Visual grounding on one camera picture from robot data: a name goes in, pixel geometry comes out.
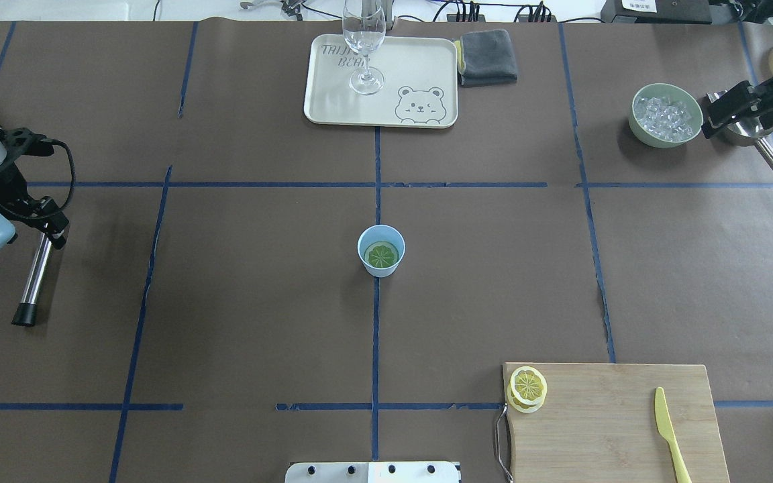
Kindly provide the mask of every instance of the glass base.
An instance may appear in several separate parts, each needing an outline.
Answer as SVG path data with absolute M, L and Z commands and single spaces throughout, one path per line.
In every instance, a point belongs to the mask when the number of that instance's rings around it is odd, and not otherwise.
M 350 73 L 348 82 L 350 88 L 360 95 L 373 95 L 384 87 L 384 74 L 377 68 L 369 67 L 368 76 L 366 68 L 360 67 Z

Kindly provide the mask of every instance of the wooden cutting board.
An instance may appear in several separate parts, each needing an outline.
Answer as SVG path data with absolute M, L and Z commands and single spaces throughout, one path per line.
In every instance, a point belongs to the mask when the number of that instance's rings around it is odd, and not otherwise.
M 659 386 L 693 483 L 729 483 L 705 366 L 506 363 L 503 382 L 521 365 L 548 394 L 530 415 L 507 413 L 515 483 L 676 483 L 654 419 Z

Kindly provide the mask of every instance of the wine glass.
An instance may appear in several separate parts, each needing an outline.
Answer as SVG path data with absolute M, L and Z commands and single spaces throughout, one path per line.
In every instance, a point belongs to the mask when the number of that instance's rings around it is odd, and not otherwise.
M 342 30 L 344 41 L 363 58 L 363 67 L 350 74 L 350 88 L 357 94 L 373 95 L 384 87 L 384 74 L 368 66 L 368 55 L 380 47 L 387 35 L 382 0 L 344 0 Z

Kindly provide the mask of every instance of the lemon slice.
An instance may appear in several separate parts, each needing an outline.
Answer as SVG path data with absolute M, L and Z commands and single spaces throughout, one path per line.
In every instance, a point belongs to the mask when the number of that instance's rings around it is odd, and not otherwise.
M 522 404 L 515 400 L 515 394 L 513 394 L 512 389 L 509 388 L 509 385 L 506 385 L 506 403 L 509 403 L 509 406 L 512 406 L 512 409 L 518 410 L 520 413 L 534 413 L 542 407 L 542 404 L 545 402 L 544 399 L 542 399 L 539 404 L 529 405 L 529 404 Z
M 547 395 L 547 382 L 545 376 L 535 368 L 522 365 L 512 371 L 509 377 L 509 389 L 517 403 L 524 406 L 535 406 L 543 403 Z
M 376 241 L 366 248 L 363 258 L 374 268 L 389 268 L 399 261 L 399 251 L 387 241 Z

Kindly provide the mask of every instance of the cable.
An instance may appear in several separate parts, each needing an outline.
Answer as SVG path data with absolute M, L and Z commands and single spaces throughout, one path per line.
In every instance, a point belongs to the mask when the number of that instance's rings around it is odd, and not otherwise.
M 518 19 L 521 19 L 521 12 L 524 11 L 524 9 L 530 9 L 530 16 L 533 15 L 533 6 L 532 5 L 524 5 L 521 6 L 521 8 L 518 9 L 518 13 L 515 13 L 515 19 L 512 19 L 512 23 L 515 23 L 518 21 Z
M 541 22 L 545 21 L 545 12 L 548 11 L 548 8 L 545 6 L 545 0 L 542 0 L 539 2 L 539 6 L 536 7 L 536 13 L 533 15 L 533 21 L 534 22 Z
M 0 201 L 0 209 L 6 213 L 8 213 L 10 216 L 15 217 L 18 220 L 46 220 L 48 218 L 55 217 L 56 215 L 60 215 L 62 212 L 64 212 L 64 209 L 70 205 L 71 199 L 73 199 L 73 190 L 76 188 L 76 166 L 73 162 L 73 153 L 70 152 L 70 148 L 67 146 L 67 144 L 62 143 L 59 140 L 50 140 L 50 138 L 44 138 L 43 140 L 38 141 L 39 143 L 49 143 L 53 146 L 61 146 L 64 148 L 64 151 L 67 152 L 67 161 L 68 165 L 70 165 L 70 188 L 67 192 L 67 199 L 64 200 L 64 204 L 62 204 L 58 210 L 53 211 L 52 213 L 47 213 L 45 215 L 41 215 L 39 217 L 25 217 L 19 213 L 15 213 L 12 210 L 9 210 L 7 206 L 5 206 Z
M 429 2 L 434 2 L 434 3 L 451 3 L 451 2 L 453 2 L 453 0 L 429 0 Z M 476 5 L 482 5 L 482 6 L 485 6 L 485 7 L 513 7 L 513 8 L 516 8 L 516 9 L 518 7 L 524 6 L 523 3 L 518 3 L 518 4 L 515 4 L 515 3 L 477 3 Z
M 598 17 L 577 17 L 577 18 L 570 18 L 570 19 L 561 19 L 559 21 L 560 23 L 565 23 L 567 21 L 576 21 L 577 19 L 597 19 L 597 21 L 600 21 L 601 23 L 604 23 L 603 19 L 599 19 Z
M 340 16 L 334 15 L 333 13 L 326 13 L 326 12 L 322 12 L 320 10 L 313 9 L 311 7 L 307 7 L 306 3 L 301 3 L 301 6 L 303 6 L 304 9 L 309 10 L 310 12 L 321 13 L 322 15 L 326 15 L 328 17 L 342 19 Z
M 437 21 L 437 18 L 438 18 L 438 16 L 440 15 L 440 13 L 443 11 L 443 9 L 445 9 L 445 8 L 446 8 L 446 6 L 447 6 L 449 3 L 453 3 L 453 2 L 454 2 L 454 0 L 447 0 L 445 3 L 443 3 L 443 4 L 441 5 L 441 8 L 437 9 L 437 12 L 435 13 L 435 18 L 431 19 L 431 21 Z

